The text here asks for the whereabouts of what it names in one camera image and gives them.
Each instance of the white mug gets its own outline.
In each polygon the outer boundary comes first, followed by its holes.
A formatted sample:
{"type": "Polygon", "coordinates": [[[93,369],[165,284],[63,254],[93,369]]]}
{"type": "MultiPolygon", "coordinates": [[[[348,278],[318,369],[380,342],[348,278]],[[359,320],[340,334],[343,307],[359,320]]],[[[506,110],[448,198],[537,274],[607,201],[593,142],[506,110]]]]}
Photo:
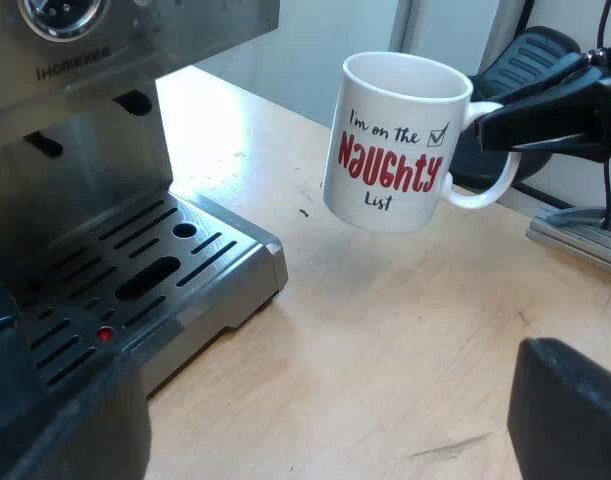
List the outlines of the white mug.
{"type": "Polygon", "coordinates": [[[415,232],[442,198],[483,208],[511,186],[510,153],[498,181],[480,195],[452,188],[449,166],[460,133],[502,105],[471,103],[472,82],[447,65],[392,52],[360,53],[343,64],[324,200],[341,220],[378,232],[415,232]]]}

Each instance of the pressure gauge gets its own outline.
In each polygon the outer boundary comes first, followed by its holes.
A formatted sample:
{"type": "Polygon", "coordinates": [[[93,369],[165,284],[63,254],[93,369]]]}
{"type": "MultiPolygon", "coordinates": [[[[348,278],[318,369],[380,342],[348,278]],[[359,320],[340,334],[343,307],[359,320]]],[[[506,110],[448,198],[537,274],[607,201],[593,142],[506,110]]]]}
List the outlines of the pressure gauge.
{"type": "Polygon", "coordinates": [[[18,0],[27,24],[53,42],[76,40],[97,23],[108,0],[18,0]]]}

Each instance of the tabletop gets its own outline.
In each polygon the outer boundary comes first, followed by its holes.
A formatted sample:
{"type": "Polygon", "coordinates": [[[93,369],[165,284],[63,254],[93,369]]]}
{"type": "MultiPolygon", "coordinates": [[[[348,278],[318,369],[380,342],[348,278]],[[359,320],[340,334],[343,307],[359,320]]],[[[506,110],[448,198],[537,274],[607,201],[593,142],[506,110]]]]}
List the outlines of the tabletop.
{"type": "Polygon", "coordinates": [[[520,341],[611,370],[611,275],[528,218],[442,203],[417,234],[357,230],[322,201],[327,128],[194,67],[159,94],[176,178],[277,235],[290,279],[151,399],[148,480],[519,479],[520,341]]]}

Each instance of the checkbox icon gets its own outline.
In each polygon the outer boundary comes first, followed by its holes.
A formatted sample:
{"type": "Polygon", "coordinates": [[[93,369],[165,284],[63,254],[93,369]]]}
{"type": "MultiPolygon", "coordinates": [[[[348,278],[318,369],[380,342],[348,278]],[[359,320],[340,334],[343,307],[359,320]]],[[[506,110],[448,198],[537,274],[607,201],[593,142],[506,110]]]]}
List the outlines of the checkbox icon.
{"type": "Polygon", "coordinates": [[[449,123],[445,125],[445,128],[442,130],[432,130],[429,134],[429,140],[427,141],[428,147],[440,147],[443,145],[443,140],[445,140],[445,133],[449,128],[449,123]]]}

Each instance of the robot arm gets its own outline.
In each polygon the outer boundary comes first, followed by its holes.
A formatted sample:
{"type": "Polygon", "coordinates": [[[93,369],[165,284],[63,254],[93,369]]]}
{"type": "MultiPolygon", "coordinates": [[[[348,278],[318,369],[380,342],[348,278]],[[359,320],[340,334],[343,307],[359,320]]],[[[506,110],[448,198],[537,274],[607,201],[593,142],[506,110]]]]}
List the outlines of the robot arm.
{"type": "Polygon", "coordinates": [[[611,47],[570,53],[545,77],[489,100],[505,107],[479,121],[483,150],[611,158],[611,47]]]}

